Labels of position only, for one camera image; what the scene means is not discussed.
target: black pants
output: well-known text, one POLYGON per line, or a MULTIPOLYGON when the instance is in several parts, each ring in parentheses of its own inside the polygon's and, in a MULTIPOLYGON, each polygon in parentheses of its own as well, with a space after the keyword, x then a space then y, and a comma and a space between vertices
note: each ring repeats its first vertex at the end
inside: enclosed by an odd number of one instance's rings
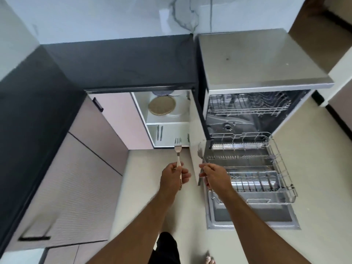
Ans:
POLYGON ((171 234, 162 232, 156 245, 148 264, 180 264, 177 243, 171 234))

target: dishwasher rack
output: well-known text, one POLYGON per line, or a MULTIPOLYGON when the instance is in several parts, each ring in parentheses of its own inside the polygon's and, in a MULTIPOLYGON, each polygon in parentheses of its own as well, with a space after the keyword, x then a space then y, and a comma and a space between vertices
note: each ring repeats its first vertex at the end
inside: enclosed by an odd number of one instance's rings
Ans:
POLYGON ((291 105, 284 92, 232 93, 211 95, 208 114, 234 116, 241 114, 279 115, 291 105))
POLYGON ((218 133, 212 138, 205 161, 223 166, 233 188, 247 202, 288 204, 296 200, 297 191, 270 133, 218 133))

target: open dishwasher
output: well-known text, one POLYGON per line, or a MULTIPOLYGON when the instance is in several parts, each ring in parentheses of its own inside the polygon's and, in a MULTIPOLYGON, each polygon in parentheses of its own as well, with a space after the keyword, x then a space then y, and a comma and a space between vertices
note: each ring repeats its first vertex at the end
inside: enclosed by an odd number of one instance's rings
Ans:
MULTIPOLYGON (((233 188, 269 226, 299 229, 297 190, 272 135, 332 79, 283 29, 204 34, 197 43, 207 133, 200 162, 225 167, 233 188)), ((208 229, 234 229, 222 201, 201 181, 208 229)))

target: brown round plate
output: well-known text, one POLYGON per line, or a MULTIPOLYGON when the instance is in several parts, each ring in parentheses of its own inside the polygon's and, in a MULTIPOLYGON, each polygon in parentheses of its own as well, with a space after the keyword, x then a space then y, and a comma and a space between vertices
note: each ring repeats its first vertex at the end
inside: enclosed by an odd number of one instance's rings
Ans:
POLYGON ((176 101, 169 96, 159 96, 148 104, 149 111, 157 116, 169 114, 176 107, 176 101))

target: fork handle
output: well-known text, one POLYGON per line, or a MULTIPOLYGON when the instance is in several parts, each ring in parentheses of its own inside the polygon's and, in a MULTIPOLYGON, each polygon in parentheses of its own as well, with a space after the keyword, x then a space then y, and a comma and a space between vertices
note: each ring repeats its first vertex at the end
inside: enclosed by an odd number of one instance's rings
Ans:
MULTIPOLYGON (((177 164, 176 164, 176 167, 179 167, 181 166, 181 161, 179 159, 179 153, 177 154, 177 164)), ((180 179, 180 185, 179 185, 179 191, 181 190, 182 188, 182 172, 181 174, 179 175, 179 179, 180 179)))

